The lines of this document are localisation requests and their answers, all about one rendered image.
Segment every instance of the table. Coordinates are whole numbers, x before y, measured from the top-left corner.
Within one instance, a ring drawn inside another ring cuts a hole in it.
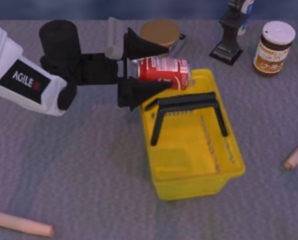
[[[84,53],[103,52],[105,21],[73,21]],[[222,36],[212,20],[176,21],[188,36],[179,56],[213,71],[246,173],[207,197],[164,202],[151,183],[138,110],[117,107],[117,86],[82,86],[61,117],[0,98],[0,211],[56,226],[55,240],[298,240],[298,21],[283,71],[253,72],[264,21],[239,38],[234,66],[210,58]],[[35,63],[45,21],[0,21]],[[125,21],[139,32],[144,21]],[[0,228],[0,240],[41,237]]]

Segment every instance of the red can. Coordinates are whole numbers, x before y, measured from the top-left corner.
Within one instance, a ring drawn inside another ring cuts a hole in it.
[[[142,82],[172,82],[170,89],[185,90],[191,77],[190,66],[185,59],[146,57],[138,61],[138,79]]]

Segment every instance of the yellow basket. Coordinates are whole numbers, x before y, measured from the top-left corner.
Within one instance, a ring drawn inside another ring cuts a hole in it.
[[[161,113],[161,106],[152,104],[157,99],[206,93],[215,94],[227,136],[213,107],[193,107],[185,111],[169,108],[171,111]],[[231,178],[245,172],[235,135],[210,70],[193,70],[185,91],[165,90],[144,102],[140,111],[151,178],[160,199],[216,194]],[[159,116],[163,121],[160,128],[157,127],[160,131],[154,140],[154,126]]]

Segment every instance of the brown jar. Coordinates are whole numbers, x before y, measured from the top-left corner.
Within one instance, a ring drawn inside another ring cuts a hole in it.
[[[278,74],[283,68],[295,37],[294,28],[285,22],[266,23],[253,59],[255,72],[264,77]]]
[[[146,22],[141,30],[140,37],[149,42],[170,48],[181,36],[179,27],[167,19],[156,19]]]

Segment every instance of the black label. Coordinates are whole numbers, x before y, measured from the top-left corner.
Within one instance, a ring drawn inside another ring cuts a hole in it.
[[[0,86],[41,104],[41,96],[50,79],[17,60],[0,79]]]

